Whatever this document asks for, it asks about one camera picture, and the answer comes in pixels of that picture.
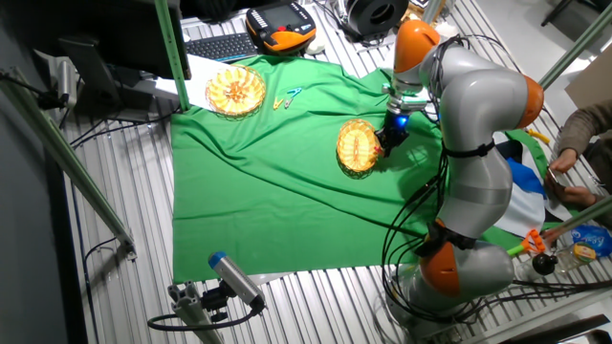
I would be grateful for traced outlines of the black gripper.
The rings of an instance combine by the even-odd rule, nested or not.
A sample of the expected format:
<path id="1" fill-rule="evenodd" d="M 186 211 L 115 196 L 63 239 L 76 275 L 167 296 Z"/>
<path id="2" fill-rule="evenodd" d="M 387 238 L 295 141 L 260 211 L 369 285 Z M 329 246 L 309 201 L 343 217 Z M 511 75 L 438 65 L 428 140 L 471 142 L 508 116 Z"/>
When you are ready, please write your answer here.
<path id="1" fill-rule="evenodd" d="M 377 131 L 378 149 L 383 152 L 385 158 L 409 136 L 406 131 L 408 120 L 408 115 L 385 114 L 382 128 Z"/>

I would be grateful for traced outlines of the person's right hand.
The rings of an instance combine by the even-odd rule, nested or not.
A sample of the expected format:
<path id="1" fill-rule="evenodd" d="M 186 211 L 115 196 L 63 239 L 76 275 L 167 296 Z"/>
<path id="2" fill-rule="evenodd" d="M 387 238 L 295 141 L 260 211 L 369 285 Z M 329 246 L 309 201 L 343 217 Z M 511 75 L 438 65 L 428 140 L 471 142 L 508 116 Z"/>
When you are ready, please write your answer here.
<path id="1" fill-rule="evenodd" d="M 564 149 L 558 154 L 557 158 L 550 163 L 549 168 L 552 171 L 566 173 L 576 164 L 578 157 L 579 154 L 576 150 L 572 148 Z"/>

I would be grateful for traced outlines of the person's left hand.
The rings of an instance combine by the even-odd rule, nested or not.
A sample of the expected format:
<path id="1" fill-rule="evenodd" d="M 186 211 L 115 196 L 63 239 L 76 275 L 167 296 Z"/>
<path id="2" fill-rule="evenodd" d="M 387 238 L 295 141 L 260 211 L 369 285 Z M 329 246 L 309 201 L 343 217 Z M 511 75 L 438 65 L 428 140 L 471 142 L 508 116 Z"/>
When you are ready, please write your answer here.
<path id="1" fill-rule="evenodd" d="M 582 186 L 561 186 L 553 183 L 549 188 L 562 203 L 589 207 L 597 202 L 597 197 Z"/>

